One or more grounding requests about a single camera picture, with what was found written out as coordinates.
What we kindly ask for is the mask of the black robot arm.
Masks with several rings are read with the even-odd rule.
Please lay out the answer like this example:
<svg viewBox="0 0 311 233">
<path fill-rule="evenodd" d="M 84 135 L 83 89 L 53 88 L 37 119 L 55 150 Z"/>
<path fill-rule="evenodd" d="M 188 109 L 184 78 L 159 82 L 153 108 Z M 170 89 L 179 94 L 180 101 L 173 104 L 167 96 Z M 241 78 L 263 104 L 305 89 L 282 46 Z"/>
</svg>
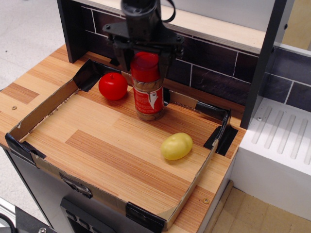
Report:
<svg viewBox="0 0 311 233">
<path fill-rule="evenodd" d="M 121 10 L 124 22 L 103 26 L 119 64 L 129 71 L 135 51 L 155 53 L 160 76 L 166 78 L 172 62 L 183 56 L 184 37 L 164 25 L 175 18 L 176 11 L 162 20 L 159 0 L 122 0 Z"/>
</svg>

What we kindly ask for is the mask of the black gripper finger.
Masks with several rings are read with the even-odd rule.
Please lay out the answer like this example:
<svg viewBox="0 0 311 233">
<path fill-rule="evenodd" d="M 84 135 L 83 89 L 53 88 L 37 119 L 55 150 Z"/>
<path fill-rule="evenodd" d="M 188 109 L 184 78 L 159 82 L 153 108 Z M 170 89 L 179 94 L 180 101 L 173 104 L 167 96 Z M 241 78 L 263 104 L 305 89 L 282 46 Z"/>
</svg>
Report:
<svg viewBox="0 0 311 233">
<path fill-rule="evenodd" d="M 161 51 L 158 54 L 158 70 L 162 79 L 166 78 L 175 57 L 174 51 Z"/>
<path fill-rule="evenodd" d="M 113 50 L 122 68 L 126 71 L 130 71 L 131 61 L 134 57 L 134 45 L 129 45 L 125 47 L 113 45 Z"/>
</svg>

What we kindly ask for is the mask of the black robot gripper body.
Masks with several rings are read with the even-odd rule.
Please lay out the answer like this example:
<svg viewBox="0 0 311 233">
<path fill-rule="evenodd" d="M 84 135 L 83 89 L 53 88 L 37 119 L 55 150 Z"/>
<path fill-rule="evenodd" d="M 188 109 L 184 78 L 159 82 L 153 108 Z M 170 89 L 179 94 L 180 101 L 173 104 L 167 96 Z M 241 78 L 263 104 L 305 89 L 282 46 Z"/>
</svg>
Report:
<svg viewBox="0 0 311 233">
<path fill-rule="evenodd" d="M 165 27 L 175 17 L 161 19 L 160 7 L 122 7 L 125 21 L 103 26 L 117 58 L 131 58 L 134 50 L 182 57 L 184 38 Z"/>
</svg>

